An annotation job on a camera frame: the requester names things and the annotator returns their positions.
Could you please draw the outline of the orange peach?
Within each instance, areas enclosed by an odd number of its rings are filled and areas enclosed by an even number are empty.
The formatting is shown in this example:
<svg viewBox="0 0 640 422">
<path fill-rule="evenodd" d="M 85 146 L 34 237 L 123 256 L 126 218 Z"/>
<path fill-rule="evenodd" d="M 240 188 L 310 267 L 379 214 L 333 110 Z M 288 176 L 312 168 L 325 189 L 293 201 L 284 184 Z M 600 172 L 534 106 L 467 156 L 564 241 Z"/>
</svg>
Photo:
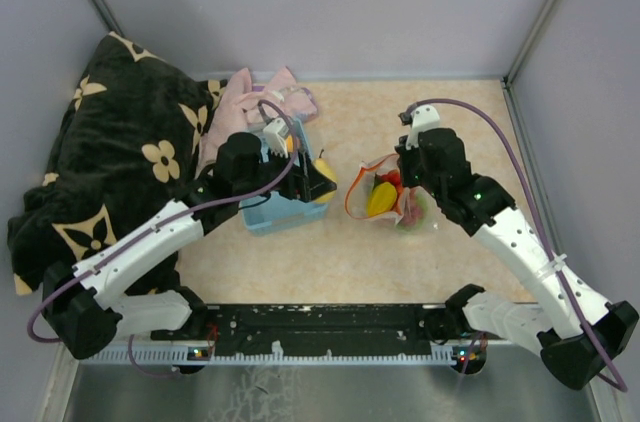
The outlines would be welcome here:
<svg viewBox="0 0 640 422">
<path fill-rule="evenodd" d="M 294 146 L 294 137 L 292 135 L 289 135 L 286 140 L 286 148 L 288 152 L 292 152 L 293 151 L 293 146 Z"/>
</svg>

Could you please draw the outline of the red strawberry bunch with leaves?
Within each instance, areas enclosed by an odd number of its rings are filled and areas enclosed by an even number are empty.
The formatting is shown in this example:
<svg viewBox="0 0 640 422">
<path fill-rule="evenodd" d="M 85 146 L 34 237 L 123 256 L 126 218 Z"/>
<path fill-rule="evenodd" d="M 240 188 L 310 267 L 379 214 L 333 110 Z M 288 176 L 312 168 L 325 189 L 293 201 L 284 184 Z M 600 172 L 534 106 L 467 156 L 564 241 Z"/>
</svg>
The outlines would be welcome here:
<svg viewBox="0 0 640 422">
<path fill-rule="evenodd" d="M 398 169 L 391 170 L 384 174 L 376 174 L 374 177 L 374 186 L 377 187 L 383 183 L 391 184 L 398 194 L 401 194 L 404 190 L 401 174 Z"/>
</svg>

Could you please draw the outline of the purple grape bunch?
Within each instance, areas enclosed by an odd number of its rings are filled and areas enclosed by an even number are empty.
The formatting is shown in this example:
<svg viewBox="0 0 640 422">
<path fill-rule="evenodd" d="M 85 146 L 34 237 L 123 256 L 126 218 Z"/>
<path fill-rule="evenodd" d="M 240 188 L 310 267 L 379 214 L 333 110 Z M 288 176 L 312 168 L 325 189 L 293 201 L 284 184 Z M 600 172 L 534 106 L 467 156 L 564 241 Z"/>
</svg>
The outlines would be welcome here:
<svg viewBox="0 0 640 422">
<path fill-rule="evenodd" d="M 425 197 L 421 194 L 411 195 L 407 199 L 404 215 L 399 223 L 412 224 L 417 221 L 426 221 L 427 215 L 428 204 Z"/>
</svg>

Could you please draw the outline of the clear zip top bag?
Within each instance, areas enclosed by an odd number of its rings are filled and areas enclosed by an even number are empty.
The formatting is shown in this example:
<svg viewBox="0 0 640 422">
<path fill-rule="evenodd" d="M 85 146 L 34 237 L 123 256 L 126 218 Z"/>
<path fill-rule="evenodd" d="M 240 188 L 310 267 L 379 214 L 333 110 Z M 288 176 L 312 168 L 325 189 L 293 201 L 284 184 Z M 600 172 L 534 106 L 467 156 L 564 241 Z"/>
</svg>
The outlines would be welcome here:
<svg viewBox="0 0 640 422">
<path fill-rule="evenodd" d="M 439 229 L 435 203 L 427 192 L 421 187 L 403 185 L 397 154 L 360 164 L 347 190 L 344 209 L 354 220 L 391 227 L 401 233 Z"/>
</svg>

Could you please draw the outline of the yellow starfruit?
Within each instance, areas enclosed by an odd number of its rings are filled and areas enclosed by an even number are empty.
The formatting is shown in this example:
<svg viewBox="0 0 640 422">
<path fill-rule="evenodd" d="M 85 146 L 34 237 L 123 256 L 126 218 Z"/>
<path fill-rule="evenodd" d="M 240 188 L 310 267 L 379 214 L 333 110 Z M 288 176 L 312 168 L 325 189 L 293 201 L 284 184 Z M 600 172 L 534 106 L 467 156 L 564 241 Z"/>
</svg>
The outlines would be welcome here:
<svg viewBox="0 0 640 422">
<path fill-rule="evenodd" d="M 398 193 L 389 183 L 374 187 L 367 200 L 367 216 L 375 217 L 389 212 L 394 207 L 397 197 Z"/>
</svg>

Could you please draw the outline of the yellow pear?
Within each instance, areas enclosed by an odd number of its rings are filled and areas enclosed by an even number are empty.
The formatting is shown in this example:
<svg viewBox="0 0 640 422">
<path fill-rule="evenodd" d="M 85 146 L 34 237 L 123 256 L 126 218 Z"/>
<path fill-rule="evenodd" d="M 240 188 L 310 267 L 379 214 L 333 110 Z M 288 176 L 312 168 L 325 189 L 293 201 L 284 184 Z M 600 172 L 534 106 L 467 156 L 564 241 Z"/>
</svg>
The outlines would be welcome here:
<svg viewBox="0 0 640 422">
<path fill-rule="evenodd" d="M 316 198 L 314 200 L 314 203 L 316 204 L 326 204 L 330 202 L 337 191 L 337 175 L 335 171 L 330 167 L 330 165 L 326 162 L 325 158 L 323 157 L 323 153 L 324 150 L 321 150 L 318 157 L 314 160 L 313 165 L 322 176 L 333 183 L 333 189 L 331 191 L 326 190 L 323 195 Z"/>
</svg>

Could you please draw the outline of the green grape bunch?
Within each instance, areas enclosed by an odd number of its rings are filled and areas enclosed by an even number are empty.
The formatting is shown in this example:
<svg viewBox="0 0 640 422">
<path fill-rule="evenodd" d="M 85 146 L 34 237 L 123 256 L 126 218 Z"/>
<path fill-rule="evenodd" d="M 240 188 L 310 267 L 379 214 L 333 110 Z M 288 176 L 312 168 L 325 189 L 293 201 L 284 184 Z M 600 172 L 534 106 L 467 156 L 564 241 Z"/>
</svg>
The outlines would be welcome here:
<svg viewBox="0 0 640 422">
<path fill-rule="evenodd" d="M 428 233 L 433 230 L 431 224 L 425 221 L 417 221 L 412 224 L 399 223 L 396 230 L 402 234 L 417 235 Z"/>
</svg>

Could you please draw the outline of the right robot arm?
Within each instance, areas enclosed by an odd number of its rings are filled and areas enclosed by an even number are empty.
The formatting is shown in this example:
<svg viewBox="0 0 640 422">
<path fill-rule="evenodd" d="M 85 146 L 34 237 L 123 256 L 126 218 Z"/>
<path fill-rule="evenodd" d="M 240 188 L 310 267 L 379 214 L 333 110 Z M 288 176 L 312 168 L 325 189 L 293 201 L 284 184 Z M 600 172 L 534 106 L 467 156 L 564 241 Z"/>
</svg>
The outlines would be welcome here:
<svg viewBox="0 0 640 422">
<path fill-rule="evenodd" d="M 589 287 L 563 257 L 548 256 L 514 198 L 496 180 L 472 172 L 454 130 L 402 136 L 395 151 L 403 185 L 425 189 L 445 217 L 496 255 L 539 305 L 533 310 L 469 284 L 446 302 L 454 335 L 488 332 L 508 340 L 539 356 L 573 390 L 624 351 L 637 310 Z"/>
</svg>

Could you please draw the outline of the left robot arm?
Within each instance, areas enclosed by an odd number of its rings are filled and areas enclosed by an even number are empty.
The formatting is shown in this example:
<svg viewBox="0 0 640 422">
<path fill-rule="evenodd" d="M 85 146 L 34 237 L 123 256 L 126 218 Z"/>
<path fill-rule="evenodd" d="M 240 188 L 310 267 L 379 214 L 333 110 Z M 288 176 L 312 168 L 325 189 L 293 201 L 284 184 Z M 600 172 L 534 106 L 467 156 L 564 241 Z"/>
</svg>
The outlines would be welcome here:
<svg viewBox="0 0 640 422">
<path fill-rule="evenodd" d="M 201 336 L 208 326 L 204 304 L 183 287 L 159 294 L 127 290 L 169 256 L 234 217 L 246 199 L 277 193 L 316 203 L 337 183 L 304 150 L 274 142 L 264 151 L 259 137 L 240 132 L 218 150 L 217 160 L 148 221 L 121 241 L 44 274 L 39 308 L 58 339 L 77 359 L 90 358 L 118 337 L 153 331 Z"/>
</svg>

